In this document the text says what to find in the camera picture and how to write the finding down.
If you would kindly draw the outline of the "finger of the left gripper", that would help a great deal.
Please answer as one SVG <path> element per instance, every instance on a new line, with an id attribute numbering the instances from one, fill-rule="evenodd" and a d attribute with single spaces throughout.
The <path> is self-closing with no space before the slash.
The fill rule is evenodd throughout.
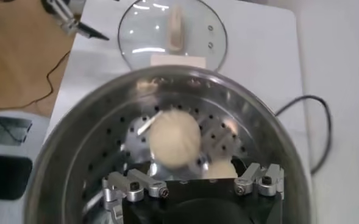
<path id="1" fill-rule="evenodd" d="M 86 38 L 95 38 L 108 41 L 109 37 L 100 31 L 80 22 L 69 8 L 70 1 L 66 0 L 41 0 L 46 13 L 54 15 L 60 20 L 60 27 L 67 34 L 78 33 Z"/>

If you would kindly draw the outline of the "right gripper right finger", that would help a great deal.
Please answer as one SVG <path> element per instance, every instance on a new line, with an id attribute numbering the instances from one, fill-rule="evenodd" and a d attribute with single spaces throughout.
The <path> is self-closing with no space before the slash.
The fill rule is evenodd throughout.
<path id="1" fill-rule="evenodd" d="M 259 163 L 252 163 L 242 176 L 234 179 L 233 186 L 239 196 L 256 191 L 264 197 L 274 197 L 279 194 L 281 198 L 285 198 L 284 177 L 285 171 L 278 164 L 262 168 Z"/>

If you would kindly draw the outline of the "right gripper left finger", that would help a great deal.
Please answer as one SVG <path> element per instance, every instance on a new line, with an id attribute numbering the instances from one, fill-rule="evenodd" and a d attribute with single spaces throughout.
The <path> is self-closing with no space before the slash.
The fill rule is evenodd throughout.
<path id="1" fill-rule="evenodd" d="M 104 208 L 110 213 L 113 223 L 123 222 L 123 200 L 131 203 L 142 201 L 145 195 L 152 198 L 168 198 L 169 189 L 165 181 L 155 180 L 149 175 L 131 169 L 127 175 L 109 173 L 102 179 Z"/>

